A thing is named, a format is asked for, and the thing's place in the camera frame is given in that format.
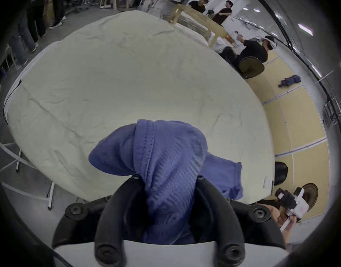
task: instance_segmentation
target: jeans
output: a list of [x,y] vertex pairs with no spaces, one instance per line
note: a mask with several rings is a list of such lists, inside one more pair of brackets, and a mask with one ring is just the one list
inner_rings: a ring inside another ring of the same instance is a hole
[[34,49],[35,44],[31,33],[28,30],[26,12],[24,12],[20,17],[17,24],[17,29],[13,32],[9,41],[11,49],[16,56],[17,63],[19,65],[22,65],[28,56],[28,53],[26,53],[25,49],[23,48],[22,41],[27,46],[29,52]]

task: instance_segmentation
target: blue cloth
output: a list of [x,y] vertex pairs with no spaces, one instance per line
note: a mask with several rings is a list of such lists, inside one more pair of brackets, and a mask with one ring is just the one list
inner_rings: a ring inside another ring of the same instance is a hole
[[201,131],[183,122],[138,120],[120,127],[99,142],[89,161],[109,174],[142,177],[152,219],[146,243],[190,243],[187,223],[200,173],[223,194],[242,196],[240,163],[209,154]]

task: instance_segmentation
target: seated person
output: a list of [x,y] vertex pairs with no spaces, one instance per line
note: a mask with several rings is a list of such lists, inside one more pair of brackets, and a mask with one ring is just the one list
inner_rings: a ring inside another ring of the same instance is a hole
[[204,5],[207,4],[208,2],[209,0],[192,1],[192,2],[189,2],[189,6],[200,13],[204,13],[205,12]]
[[262,63],[268,59],[268,51],[277,47],[274,36],[266,36],[263,38],[262,45],[257,41],[249,41],[244,39],[241,35],[237,35],[238,41],[242,42],[246,47],[239,55],[236,55],[231,47],[225,47],[220,53],[220,56],[228,63],[232,64],[238,71],[239,62],[245,57],[257,57]]
[[212,16],[212,20],[216,22],[217,24],[222,24],[224,20],[226,20],[226,18],[231,15],[232,6],[233,6],[233,3],[230,0],[227,0],[225,4],[225,8],[221,9],[217,14],[214,14]]

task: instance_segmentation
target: chair backrest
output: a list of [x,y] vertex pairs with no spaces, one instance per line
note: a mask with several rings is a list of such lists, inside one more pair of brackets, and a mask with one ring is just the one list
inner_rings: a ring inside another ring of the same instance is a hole
[[244,79],[255,77],[264,71],[262,62],[254,56],[248,56],[242,59],[238,65]]

